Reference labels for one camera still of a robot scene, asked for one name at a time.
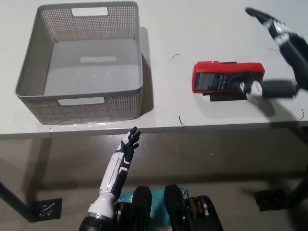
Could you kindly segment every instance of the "gray floor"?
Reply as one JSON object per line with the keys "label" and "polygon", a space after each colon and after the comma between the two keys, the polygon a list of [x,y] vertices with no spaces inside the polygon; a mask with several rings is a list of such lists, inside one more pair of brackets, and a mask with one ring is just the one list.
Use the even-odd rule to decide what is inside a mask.
{"label": "gray floor", "polygon": [[[78,230],[121,136],[0,141],[0,181],[23,201],[63,198],[62,218],[29,224],[0,201],[0,230]],[[259,212],[253,192],[290,190],[308,147],[287,129],[143,134],[123,192],[177,183],[212,199],[225,231],[308,230],[308,203]]]}

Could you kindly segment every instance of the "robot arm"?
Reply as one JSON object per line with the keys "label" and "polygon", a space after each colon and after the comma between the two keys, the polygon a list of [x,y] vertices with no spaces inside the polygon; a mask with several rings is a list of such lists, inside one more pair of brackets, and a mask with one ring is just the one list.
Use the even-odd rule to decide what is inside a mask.
{"label": "robot arm", "polygon": [[82,221],[79,231],[113,229],[114,203],[120,197],[134,149],[139,146],[136,142],[141,132],[136,131],[136,127],[129,131],[112,155],[100,186],[99,197],[89,207],[88,216]]}
{"label": "robot arm", "polygon": [[308,90],[308,44],[306,41],[292,32],[285,23],[266,13],[253,8],[246,8],[246,12],[255,17],[269,31],[285,61],[293,68],[296,81],[242,82],[234,83],[234,87],[242,93],[250,93],[263,98],[292,98],[299,89]]}

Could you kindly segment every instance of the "white table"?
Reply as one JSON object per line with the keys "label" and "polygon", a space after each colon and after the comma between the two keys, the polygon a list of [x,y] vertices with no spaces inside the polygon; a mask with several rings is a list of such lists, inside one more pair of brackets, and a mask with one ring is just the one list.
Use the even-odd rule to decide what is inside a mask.
{"label": "white table", "polygon": [[308,1],[137,0],[144,27],[142,52],[152,71],[153,109],[131,121],[41,125],[14,94],[36,10],[43,4],[78,1],[87,0],[1,1],[1,138],[116,134],[133,126],[143,132],[164,132],[308,124],[308,116],[303,117],[303,112],[308,115],[306,92],[295,99],[258,102],[256,106],[251,101],[210,102],[208,96],[191,90],[193,65],[198,61],[260,62],[266,70],[264,79],[293,78],[266,29],[244,9],[251,6],[268,12],[308,39]]}

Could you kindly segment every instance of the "mesh basket side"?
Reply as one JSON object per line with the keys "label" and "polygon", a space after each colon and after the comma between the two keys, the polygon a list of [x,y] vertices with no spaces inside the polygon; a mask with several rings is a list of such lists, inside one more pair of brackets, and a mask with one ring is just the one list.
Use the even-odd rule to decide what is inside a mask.
{"label": "mesh basket side", "polygon": [[53,49],[53,41],[40,15],[36,18],[34,32],[21,73],[22,83],[17,92],[21,96],[43,95]]}
{"label": "mesh basket side", "polygon": [[106,97],[105,103],[62,106],[57,101],[25,102],[45,125],[135,119],[141,113],[141,94]]}
{"label": "mesh basket side", "polygon": [[80,39],[134,38],[138,9],[107,7],[108,15],[75,17],[71,9],[43,10],[41,15],[54,42]]}

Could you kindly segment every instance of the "gray plastic basket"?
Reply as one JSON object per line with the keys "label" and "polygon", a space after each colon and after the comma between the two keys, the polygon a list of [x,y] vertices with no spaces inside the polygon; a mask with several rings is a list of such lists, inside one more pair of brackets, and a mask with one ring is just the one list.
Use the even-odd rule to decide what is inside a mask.
{"label": "gray plastic basket", "polygon": [[[76,10],[105,13],[76,15]],[[42,124],[135,119],[141,90],[136,3],[38,8],[15,92]]]}

